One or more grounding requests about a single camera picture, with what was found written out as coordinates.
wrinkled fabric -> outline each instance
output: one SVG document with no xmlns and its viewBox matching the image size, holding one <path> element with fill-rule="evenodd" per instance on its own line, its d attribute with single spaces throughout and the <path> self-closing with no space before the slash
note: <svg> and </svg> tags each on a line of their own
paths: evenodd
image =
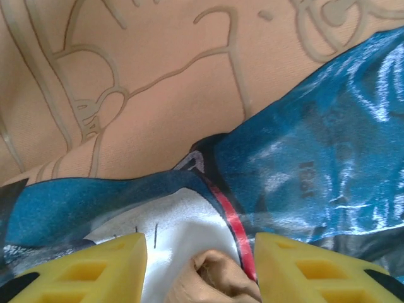
<svg viewBox="0 0 404 303">
<path fill-rule="evenodd" d="M 164 303 L 258 303 L 257 284 L 220 251 L 202 252 L 189 260 L 173 282 Z"/>
<path fill-rule="evenodd" d="M 404 274 L 395 266 L 404 226 L 403 40 L 402 29 L 375 35 L 229 135 L 194 147 L 195 169 L 230 192 L 246 234 L 274 232 L 387 268 L 390 260 Z"/>
<path fill-rule="evenodd" d="M 0 12 L 0 184 L 171 169 L 404 25 L 402 0 L 1 0 Z"/>
</svg>

patterned beige cloth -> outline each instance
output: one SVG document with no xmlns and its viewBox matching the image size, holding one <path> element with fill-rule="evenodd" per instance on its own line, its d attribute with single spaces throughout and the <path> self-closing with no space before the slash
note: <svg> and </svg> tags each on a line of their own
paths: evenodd
<svg viewBox="0 0 404 303">
<path fill-rule="evenodd" d="M 257 284 L 220 251 L 193 257 L 174 281 L 164 303 L 258 303 Z"/>
<path fill-rule="evenodd" d="M 173 167 L 403 0 L 0 0 L 0 184 Z"/>
</svg>

shiny blue fabric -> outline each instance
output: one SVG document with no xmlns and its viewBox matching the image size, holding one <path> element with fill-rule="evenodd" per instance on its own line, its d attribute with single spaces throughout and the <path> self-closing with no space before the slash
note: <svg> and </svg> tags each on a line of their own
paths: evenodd
<svg viewBox="0 0 404 303">
<path fill-rule="evenodd" d="M 304 242 L 403 226 L 403 32 L 336 58 L 214 147 L 251 224 Z"/>
</svg>

